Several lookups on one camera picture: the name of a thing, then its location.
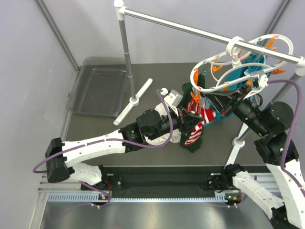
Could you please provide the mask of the red white striped santa sock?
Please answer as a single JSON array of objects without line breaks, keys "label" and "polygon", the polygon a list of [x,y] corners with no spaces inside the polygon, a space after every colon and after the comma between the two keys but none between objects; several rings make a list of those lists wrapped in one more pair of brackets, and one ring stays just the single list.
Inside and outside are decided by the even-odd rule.
[{"label": "red white striped santa sock", "polygon": [[209,124],[215,120],[216,112],[213,110],[213,108],[211,106],[208,109],[205,108],[205,106],[203,106],[201,108],[200,116],[203,117],[203,121],[200,122],[199,124],[197,124],[193,128],[192,132],[190,133],[190,135],[187,137],[187,139],[184,142],[185,146],[191,146],[199,141],[199,138],[203,132],[203,126],[205,124]]}]

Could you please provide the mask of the orange clothespin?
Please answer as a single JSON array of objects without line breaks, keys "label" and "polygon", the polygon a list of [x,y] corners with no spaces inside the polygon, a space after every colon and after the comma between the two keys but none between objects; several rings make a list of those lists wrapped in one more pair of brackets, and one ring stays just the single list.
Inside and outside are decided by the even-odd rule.
[{"label": "orange clothespin", "polygon": [[197,95],[195,95],[194,92],[190,92],[190,95],[197,104],[200,103],[201,96],[199,93]]}]

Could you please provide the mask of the white oval clip hanger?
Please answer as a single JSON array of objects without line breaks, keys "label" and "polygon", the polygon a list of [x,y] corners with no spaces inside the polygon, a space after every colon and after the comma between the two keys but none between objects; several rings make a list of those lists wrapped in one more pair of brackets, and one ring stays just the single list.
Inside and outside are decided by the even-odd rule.
[{"label": "white oval clip hanger", "polygon": [[[246,53],[244,56],[240,56],[240,53],[243,51],[243,49],[241,48],[237,48],[236,45],[238,42],[242,42],[243,39],[236,36],[234,38],[232,38],[227,47],[226,47],[226,51],[222,52],[216,56],[210,57],[208,59],[202,60],[201,62],[197,63],[193,70],[191,71],[190,74],[190,83],[193,85],[193,87],[195,88],[195,90],[199,93],[204,93],[204,94],[212,94],[218,91],[224,91],[224,88],[228,88],[230,86],[236,85],[238,83],[242,83],[244,81],[248,81],[248,79],[250,78],[250,75],[254,72],[254,70],[251,71],[244,71],[245,76],[243,77],[239,77],[236,78],[234,80],[229,80],[223,84],[220,84],[222,81],[224,81],[227,76],[229,74],[231,74],[234,71],[237,71],[239,69],[243,69],[245,67],[262,67],[263,71],[267,74],[269,72],[273,73],[274,71],[278,71],[281,69],[281,67],[283,65],[285,65],[285,63],[287,63],[287,60],[284,60],[283,57],[280,58],[280,62],[276,65],[267,65],[266,62],[266,57],[268,56],[267,51],[274,51],[275,49],[272,48],[272,45],[274,43],[274,40],[280,39],[282,41],[284,41],[287,46],[288,46],[288,55],[292,55],[294,52],[294,45],[292,43],[292,41],[280,34],[267,34],[267,35],[263,35],[260,36],[258,38],[255,38],[251,41],[249,41],[248,43],[251,45],[256,45],[258,42],[264,41],[269,39],[269,43],[266,46],[263,46],[262,49],[262,54],[261,56],[263,57],[263,62],[255,62],[255,61],[251,61],[246,63],[247,60],[250,59],[250,55],[252,53],[258,53],[257,50],[253,50],[253,51],[249,51],[248,53]],[[228,71],[226,71],[219,79],[214,78],[214,80],[216,81],[216,85],[205,89],[203,86],[200,86],[198,84],[198,77],[199,77],[199,67],[205,65],[206,63],[210,63],[210,73],[211,75],[213,75],[214,73],[214,68],[216,68],[217,70],[221,69],[223,66],[227,66],[227,65],[231,65],[231,69],[229,69]]]}]

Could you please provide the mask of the red snowflake sock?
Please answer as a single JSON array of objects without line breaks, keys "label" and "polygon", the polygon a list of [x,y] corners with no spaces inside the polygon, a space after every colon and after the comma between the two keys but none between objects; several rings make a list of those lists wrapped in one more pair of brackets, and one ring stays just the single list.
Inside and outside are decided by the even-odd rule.
[{"label": "red snowflake sock", "polygon": [[185,109],[192,114],[198,115],[200,113],[201,106],[194,99],[191,99]]}]

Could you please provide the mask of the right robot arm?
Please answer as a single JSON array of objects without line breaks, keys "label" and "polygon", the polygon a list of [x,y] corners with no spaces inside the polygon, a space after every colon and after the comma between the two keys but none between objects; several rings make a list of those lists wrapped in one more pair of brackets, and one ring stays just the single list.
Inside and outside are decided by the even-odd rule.
[{"label": "right robot arm", "polygon": [[233,163],[223,168],[217,182],[218,188],[243,191],[263,210],[275,229],[303,229],[305,181],[299,153],[291,137],[296,124],[296,111],[280,101],[260,110],[241,92],[207,94],[206,97],[221,115],[234,114],[260,136],[254,142],[255,148],[272,173],[281,197],[274,197],[251,178],[245,168]]}]

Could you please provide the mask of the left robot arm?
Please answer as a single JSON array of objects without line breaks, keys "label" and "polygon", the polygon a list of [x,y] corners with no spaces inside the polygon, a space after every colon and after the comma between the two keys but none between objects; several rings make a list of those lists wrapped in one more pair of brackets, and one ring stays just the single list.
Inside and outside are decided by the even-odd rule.
[{"label": "left robot arm", "polygon": [[47,181],[59,183],[71,179],[103,189],[108,184],[106,172],[102,166],[85,164],[86,160],[138,151],[148,146],[147,140],[155,140],[171,130],[188,134],[201,121],[201,116],[184,109],[177,114],[170,111],[169,115],[160,115],[150,109],[137,117],[134,123],[100,137],[72,142],[55,138],[45,154]]}]

